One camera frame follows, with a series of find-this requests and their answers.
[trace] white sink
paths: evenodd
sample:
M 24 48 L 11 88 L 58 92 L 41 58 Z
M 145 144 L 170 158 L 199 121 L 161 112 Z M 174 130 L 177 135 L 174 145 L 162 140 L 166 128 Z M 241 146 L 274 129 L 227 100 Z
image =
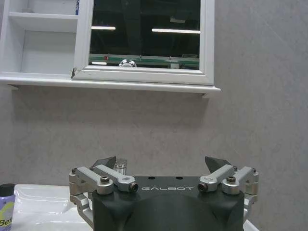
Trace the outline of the white sink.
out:
M 69 201 L 69 188 L 18 184 L 12 231 L 92 231 Z M 245 231 L 259 231 L 249 221 Z

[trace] cabinet door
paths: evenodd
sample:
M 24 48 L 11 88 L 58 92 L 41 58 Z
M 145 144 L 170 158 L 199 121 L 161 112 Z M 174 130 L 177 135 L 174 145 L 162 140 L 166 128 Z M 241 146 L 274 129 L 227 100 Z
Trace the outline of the cabinet door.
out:
M 214 0 L 80 0 L 74 79 L 214 85 Z

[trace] white shelf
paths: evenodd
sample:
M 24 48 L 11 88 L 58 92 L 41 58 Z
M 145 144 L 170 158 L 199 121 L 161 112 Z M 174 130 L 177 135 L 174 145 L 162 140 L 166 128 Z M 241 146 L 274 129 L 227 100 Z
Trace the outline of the white shelf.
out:
M 71 75 L 37 74 L 20 72 L 0 72 L 0 84 L 54 86 L 74 88 L 100 88 L 122 90 L 153 90 L 174 91 L 204 94 L 203 98 L 212 98 L 220 93 L 220 89 L 213 86 L 144 82 L 119 82 L 101 80 L 75 80 Z
M 76 33 L 77 15 L 10 12 L 10 18 L 29 31 Z

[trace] silver cylinder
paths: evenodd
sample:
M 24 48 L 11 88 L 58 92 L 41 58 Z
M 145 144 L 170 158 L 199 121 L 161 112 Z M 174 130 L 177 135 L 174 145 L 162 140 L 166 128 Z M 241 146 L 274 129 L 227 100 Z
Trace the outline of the silver cylinder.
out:
M 126 169 L 127 169 L 127 160 L 121 158 L 117 159 L 114 170 L 117 171 L 118 173 L 126 175 Z

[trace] white cabinet frame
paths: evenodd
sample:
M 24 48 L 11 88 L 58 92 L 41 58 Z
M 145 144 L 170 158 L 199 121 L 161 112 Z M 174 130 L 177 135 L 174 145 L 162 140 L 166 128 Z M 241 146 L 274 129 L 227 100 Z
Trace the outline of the white cabinet frame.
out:
M 199 70 L 88 65 L 93 5 L 94 0 L 80 1 L 73 79 L 214 86 L 215 0 L 201 0 Z

